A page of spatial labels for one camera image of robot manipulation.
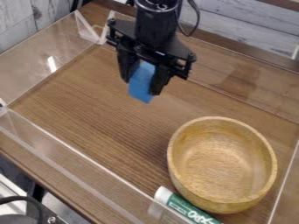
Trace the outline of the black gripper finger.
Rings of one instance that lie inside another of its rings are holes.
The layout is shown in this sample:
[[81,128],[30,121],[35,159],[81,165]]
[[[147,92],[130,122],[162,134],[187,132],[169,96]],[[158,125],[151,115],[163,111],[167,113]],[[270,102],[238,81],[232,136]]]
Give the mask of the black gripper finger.
[[117,58],[121,77],[125,82],[130,82],[134,72],[141,65],[141,59],[138,58],[137,53],[123,46],[117,49]]
[[169,84],[173,78],[170,67],[159,65],[154,71],[154,77],[150,84],[150,94],[159,95],[163,91],[165,86]]

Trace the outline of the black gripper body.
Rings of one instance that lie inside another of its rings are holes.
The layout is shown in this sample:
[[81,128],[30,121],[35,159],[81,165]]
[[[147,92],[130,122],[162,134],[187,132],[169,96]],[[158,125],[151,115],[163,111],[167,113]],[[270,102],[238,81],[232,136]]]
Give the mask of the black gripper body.
[[198,26],[186,32],[179,23],[183,0],[133,0],[135,19],[111,18],[107,21],[107,43],[118,50],[121,46],[137,53],[141,61],[155,67],[170,67],[173,77],[189,78],[196,52],[178,39],[177,30],[190,37]]

